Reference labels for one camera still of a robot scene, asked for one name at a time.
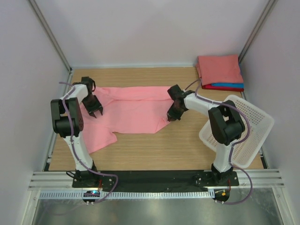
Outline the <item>pink t-shirt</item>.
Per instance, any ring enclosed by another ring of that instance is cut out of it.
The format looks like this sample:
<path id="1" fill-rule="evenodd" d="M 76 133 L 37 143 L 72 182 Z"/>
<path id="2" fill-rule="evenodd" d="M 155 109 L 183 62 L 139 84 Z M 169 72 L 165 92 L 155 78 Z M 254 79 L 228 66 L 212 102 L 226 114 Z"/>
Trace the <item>pink t-shirt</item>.
<path id="1" fill-rule="evenodd" d="M 155 134 L 168 125 L 167 111 L 173 104 L 168 86 L 97 87 L 94 91 L 103 106 L 95 117 L 80 106 L 87 151 L 93 153 L 117 142 L 116 133 Z"/>

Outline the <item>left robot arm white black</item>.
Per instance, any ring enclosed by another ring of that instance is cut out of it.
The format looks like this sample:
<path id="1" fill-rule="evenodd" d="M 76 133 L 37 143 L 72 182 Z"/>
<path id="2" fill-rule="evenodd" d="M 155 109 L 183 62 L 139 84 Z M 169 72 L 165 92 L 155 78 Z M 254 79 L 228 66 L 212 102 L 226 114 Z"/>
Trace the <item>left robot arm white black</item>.
<path id="1" fill-rule="evenodd" d="M 71 89 L 63 97 L 51 101 L 52 127 L 67 143 L 74 158 L 75 172 L 66 172 L 73 179 L 72 186 L 93 188 L 100 183 L 100 175 L 83 139 L 84 122 L 80 105 L 93 118 L 96 118 L 96 112 L 103 113 L 103 106 L 93 94 L 96 84 L 90 77 L 82 77 L 80 82 L 73 84 L 63 84 Z"/>

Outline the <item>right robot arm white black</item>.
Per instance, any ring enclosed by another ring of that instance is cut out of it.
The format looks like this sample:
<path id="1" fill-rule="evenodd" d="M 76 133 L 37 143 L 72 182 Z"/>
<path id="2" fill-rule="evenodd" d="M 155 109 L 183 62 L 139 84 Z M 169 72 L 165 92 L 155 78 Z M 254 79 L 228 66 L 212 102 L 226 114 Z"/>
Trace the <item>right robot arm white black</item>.
<path id="1" fill-rule="evenodd" d="M 215 185 L 223 185 L 233 172 L 234 142 L 241 138 L 246 129 L 240 111 L 231 100 L 213 101 L 192 90 L 182 90 L 178 85 L 170 87 L 167 93 L 173 101 L 167 111 L 168 121 L 180 120 L 188 110 L 197 111 L 209 118 L 213 137 L 217 141 L 216 157 L 211 165 L 211 180 Z"/>

